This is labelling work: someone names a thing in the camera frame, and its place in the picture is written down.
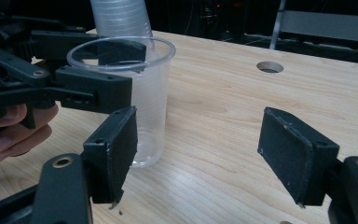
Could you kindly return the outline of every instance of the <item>wood grain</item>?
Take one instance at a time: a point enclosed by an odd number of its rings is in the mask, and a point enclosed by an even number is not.
[[[263,110],[280,108],[358,156],[358,63],[155,32],[176,46],[162,158],[131,169],[121,203],[93,205],[94,223],[326,223],[301,209],[256,152]],[[280,63],[278,74],[257,69]],[[0,164],[0,199],[36,184],[53,156],[82,151],[101,119],[61,108],[53,135]]]

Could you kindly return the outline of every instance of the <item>stacked plastic cups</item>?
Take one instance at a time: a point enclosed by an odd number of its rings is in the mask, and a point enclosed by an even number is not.
[[[164,148],[168,74],[175,47],[167,40],[153,37],[144,0],[91,0],[91,6],[97,34],[107,38],[72,49],[67,56],[68,63],[132,78],[131,104],[137,108],[138,127],[138,152],[132,166],[146,167],[160,158]],[[145,45],[145,61],[112,65],[103,64],[99,59],[79,58],[83,50],[100,49],[101,45],[122,40]]]
[[[144,0],[91,0],[100,36],[153,36]]]

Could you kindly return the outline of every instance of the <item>clear plastic cup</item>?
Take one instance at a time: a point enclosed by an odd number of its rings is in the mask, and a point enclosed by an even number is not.
[[[145,61],[104,64],[106,43],[110,45],[123,40],[145,45]],[[84,52],[90,49],[99,49],[97,57],[82,57],[88,55]],[[132,163],[133,167],[146,167],[157,161],[163,152],[168,74],[174,54],[175,46],[172,43],[148,36],[102,38],[77,46],[68,52],[67,61],[74,67],[132,78],[131,104],[137,107],[138,126],[138,152]]]

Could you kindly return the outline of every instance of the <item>human hand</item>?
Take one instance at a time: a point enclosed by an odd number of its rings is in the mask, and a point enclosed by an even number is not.
[[[0,119],[0,161],[28,152],[51,135],[48,123],[56,116],[58,107],[33,111],[36,128],[31,130],[19,124],[26,116],[26,105],[10,107]]]

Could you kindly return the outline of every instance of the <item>hole in table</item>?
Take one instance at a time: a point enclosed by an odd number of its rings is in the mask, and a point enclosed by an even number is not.
[[[283,66],[275,62],[261,62],[257,64],[257,68],[265,73],[280,73],[283,71]]]

